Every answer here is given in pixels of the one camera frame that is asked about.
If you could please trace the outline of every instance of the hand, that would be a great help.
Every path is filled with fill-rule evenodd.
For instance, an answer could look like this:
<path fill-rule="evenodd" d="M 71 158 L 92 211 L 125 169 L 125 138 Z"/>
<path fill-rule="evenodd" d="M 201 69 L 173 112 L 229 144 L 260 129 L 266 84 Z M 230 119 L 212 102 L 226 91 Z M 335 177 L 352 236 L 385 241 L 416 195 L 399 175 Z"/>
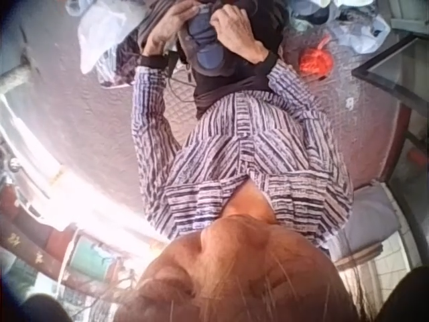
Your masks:
<path fill-rule="evenodd" d="M 244 9 L 224 5 L 212 14 L 210 24 L 216 30 L 221 44 L 240 57 L 253 64 L 263 62 L 267 58 L 268 49 L 255 39 Z"/>
<path fill-rule="evenodd" d="M 195 0 L 184 0 L 169 8 L 149 34 L 142 54 L 144 56 L 162 54 L 167 41 L 179 32 L 185 22 L 195 17 L 199 5 Z"/>

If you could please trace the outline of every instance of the red plastic bag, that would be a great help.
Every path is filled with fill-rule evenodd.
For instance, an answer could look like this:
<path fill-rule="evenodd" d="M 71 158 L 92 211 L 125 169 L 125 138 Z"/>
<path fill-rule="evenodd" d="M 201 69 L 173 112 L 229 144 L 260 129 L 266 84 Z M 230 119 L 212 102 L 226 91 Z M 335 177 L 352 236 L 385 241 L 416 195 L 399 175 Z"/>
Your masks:
<path fill-rule="evenodd" d="M 334 67 L 334 58 L 330 52 L 322 49 L 329 40 L 330 36 L 326 35 L 317 48 L 303 50 L 299 58 L 299 67 L 304 76 L 316 75 L 318 78 L 324 78 L 329 75 Z"/>

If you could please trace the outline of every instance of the sleeve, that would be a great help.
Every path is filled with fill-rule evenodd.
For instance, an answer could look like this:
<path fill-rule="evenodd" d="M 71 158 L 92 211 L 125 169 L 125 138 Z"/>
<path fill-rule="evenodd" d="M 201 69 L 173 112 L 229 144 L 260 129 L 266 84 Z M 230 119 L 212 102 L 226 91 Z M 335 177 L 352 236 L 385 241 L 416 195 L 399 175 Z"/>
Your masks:
<path fill-rule="evenodd" d="M 165 87 L 166 76 L 161 69 L 136 68 L 131 133 L 137 154 L 144 214 L 158 232 L 171 237 L 175 225 L 164 189 L 180 145 L 164 117 Z"/>
<path fill-rule="evenodd" d="M 342 229 L 351 214 L 353 186 L 332 125 L 320 101 L 291 66 L 278 60 L 268 74 L 270 88 L 281 96 L 282 107 L 303 129 L 303 139 L 314 170 L 328 175 L 323 216 L 316 244 L 322 245 Z"/>

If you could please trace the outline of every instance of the striped shirt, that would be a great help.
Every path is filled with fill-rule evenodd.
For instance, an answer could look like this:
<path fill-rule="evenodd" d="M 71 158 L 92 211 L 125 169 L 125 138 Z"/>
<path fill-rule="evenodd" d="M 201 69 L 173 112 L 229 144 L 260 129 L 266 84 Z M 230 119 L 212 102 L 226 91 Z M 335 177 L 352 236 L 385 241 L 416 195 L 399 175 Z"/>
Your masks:
<path fill-rule="evenodd" d="M 144 214 L 157 231 L 174 239 L 207 227 L 248 179 L 280 225 L 316 246 L 343 227 L 353 189 L 318 99 L 281 60 L 268 79 L 273 93 L 223 97 L 180 146 L 164 117 L 164 72 L 137 67 L 132 135 Z"/>

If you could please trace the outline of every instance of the neck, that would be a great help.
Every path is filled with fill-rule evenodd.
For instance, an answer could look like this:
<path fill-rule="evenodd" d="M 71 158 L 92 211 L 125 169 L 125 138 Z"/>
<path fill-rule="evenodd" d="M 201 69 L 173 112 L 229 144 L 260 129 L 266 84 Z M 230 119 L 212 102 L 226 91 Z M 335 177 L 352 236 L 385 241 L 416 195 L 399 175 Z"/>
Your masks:
<path fill-rule="evenodd" d="M 247 215 L 266 223 L 276 223 L 271 205 L 251 180 L 245 182 L 235 191 L 223 208 L 221 218 L 234 215 Z"/>

